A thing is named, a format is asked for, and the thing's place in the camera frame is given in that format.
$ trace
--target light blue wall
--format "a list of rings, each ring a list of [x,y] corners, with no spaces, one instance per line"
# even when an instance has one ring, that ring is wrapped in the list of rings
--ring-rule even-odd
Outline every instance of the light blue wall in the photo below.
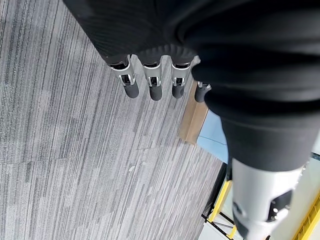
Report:
[[[228,147],[220,117],[210,110],[196,143],[224,163],[228,163]]]

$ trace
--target yellow metal bar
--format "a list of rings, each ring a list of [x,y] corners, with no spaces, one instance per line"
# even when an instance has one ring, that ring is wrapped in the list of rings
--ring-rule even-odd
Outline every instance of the yellow metal bar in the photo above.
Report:
[[[236,225],[234,225],[233,228],[232,228],[231,233],[230,233],[230,234],[227,234],[226,236],[227,236],[229,239],[232,239],[232,238],[235,236],[236,231],[237,231],[237,227],[236,227]]]
[[[229,190],[231,188],[231,185],[232,185],[232,181],[225,181],[223,186],[222,186],[222,189],[221,189],[221,192],[218,196],[218,199],[216,200],[216,204],[214,206],[214,209],[213,209],[213,212],[210,214],[209,218],[208,218],[208,221],[210,223],[213,222],[213,220],[215,219],[216,215],[219,213],[221,207],[223,206],[225,200],[226,200],[226,197],[229,193]]]
[[[315,226],[320,220],[320,191],[302,221],[293,240],[308,240]]]

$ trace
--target wooden baseboard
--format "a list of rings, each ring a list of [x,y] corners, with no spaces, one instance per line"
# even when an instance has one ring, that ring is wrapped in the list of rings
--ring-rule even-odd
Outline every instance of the wooden baseboard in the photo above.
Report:
[[[204,102],[198,103],[195,100],[197,84],[196,81],[192,83],[189,99],[186,104],[178,134],[182,140],[193,145],[197,143],[199,133],[208,113],[206,104]]]

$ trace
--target black rubber fingertip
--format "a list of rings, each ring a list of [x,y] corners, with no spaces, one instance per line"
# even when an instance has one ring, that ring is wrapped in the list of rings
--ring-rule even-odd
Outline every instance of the black rubber fingertip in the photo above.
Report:
[[[139,95],[139,88],[137,81],[133,85],[128,85],[124,87],[125,93],[129,98],[135,99]]]
[[[160,86],[149,86],[150,97],[154,101],[159,101],[162,98],[162,87]]]
[[[185,92],[185,86],[172,86],[172,95],[176,99],[180,99]]]
[[[194,93],[194,100],[198,103],[203,103],[205,101],[205,95],[209,91],[206,87],[199,87],[196,86],[195,93]]]

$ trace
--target floor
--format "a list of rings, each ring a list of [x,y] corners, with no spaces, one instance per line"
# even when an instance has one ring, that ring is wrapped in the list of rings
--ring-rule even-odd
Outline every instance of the floor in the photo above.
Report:
[[[181,99],[129,99],[62,1],[0,1],[0,240],[196,240],[221,162]]]

